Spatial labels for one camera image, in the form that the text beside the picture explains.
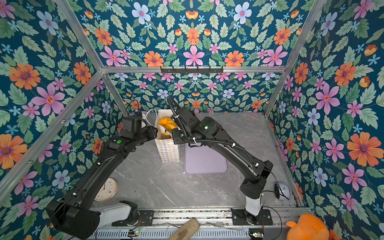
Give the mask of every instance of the orange plush toy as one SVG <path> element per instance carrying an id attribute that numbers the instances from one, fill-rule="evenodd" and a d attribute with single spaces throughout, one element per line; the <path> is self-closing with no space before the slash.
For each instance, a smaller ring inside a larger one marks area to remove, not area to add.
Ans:
<path id="1" fill-rule="evenodd" d="M 329 230 L 327 226 L 312 214 L 303 214 L 299 221 L 287 222 L 291 227 L 288 231 L 287 240 L 328 240 Z"/>

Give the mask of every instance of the clock face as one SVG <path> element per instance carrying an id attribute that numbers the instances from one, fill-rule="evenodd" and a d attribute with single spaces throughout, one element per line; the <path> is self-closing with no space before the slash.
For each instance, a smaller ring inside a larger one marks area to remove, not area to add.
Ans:
<path id="1" fill-rule="evenodd" d="M 111 200 L 116 195 L 117 189 L 116 181 L 109 177 L 96 195 L 95 201 L 104 202 Z"/>

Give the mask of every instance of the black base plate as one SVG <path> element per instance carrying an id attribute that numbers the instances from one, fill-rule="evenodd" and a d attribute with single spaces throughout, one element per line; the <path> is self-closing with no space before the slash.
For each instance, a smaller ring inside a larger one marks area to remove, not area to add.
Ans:
<path id="1" fill-rule="evenodd" d="M 140 226 L 152 226 L 153 214 L 155 211 L 153 210 L 139 210 L 139 221 Z M 112 223 L 114 227 L 126 227 L 128 226 L 125 220 L 116 221 Z"/>
<path id="2" fill-rule="evenodd" d="M 262 209 L 256 217 L 246 213 L 245 209 L 231 209 L 233 225 L 273 225 L 271 212 L 267 209 Z"/>

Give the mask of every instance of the table surface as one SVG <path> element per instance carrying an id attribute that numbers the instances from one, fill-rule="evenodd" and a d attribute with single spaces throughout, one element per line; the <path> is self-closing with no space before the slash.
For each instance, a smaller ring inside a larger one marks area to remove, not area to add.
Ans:
<path id="1" fill-rule="evenodd" d="M 228 134 L 255 157 L 273 163 L 276 178 L 288 183 L 291 177 L 282 167 L 273 136 L 261 113 L 202 113 L 200 120 L 210 116 L 217 120 Z M 109 204 L 120 200 L 137 203 L 139 208 L 244 206 L 245 195 L 239 186 L 244 176 L 227 162 L 222 174 L 188 175 L 184 172 L 184 147 L 180 147 L 180 162 L 162 163 L 155 141 L 138 146 L 136 151 L 115 169 L 111 178 L 118 183 L 118 192 Z M 267 179 L 264 190 L 272 190 L 275 180 Z M 262 202 L 269 206 L 296 205 L 290 200 L 279 201 L 266 192 Z"/>

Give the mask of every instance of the purple cutting board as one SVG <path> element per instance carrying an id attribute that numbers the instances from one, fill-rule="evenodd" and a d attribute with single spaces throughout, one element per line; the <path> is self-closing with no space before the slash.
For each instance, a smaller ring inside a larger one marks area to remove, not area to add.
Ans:
<path id="1" fill-rule="evenodd" d="M 227 171 L 227 160 L 220 153 L 207 146 L 185 145 L 185 172 L 187 174 L 211 174 Z"/>

